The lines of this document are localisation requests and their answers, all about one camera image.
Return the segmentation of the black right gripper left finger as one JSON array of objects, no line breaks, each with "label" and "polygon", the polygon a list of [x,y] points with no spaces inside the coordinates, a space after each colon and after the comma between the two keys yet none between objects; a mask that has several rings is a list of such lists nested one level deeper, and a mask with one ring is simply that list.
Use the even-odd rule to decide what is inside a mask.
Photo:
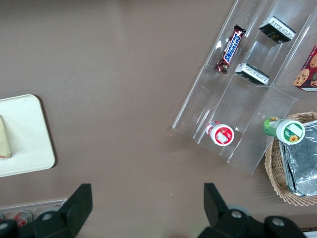
[{"label": "black right gripper left finger", "polygon": [[18,230],[20,238],[75,238],[93,208],[92,187],[84,183],[57,210],[40,214]]}]

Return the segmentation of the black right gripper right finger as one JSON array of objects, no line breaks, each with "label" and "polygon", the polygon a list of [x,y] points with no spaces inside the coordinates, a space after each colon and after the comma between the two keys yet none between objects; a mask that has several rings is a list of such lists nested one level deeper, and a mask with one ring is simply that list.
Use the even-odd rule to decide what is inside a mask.
[{"label": "black right gripper right finger", "polygon": [[264,238],[264,224],[241,209],[229,208],[214,183],[204,184],[204,210],[209,221],[200,238]]}]

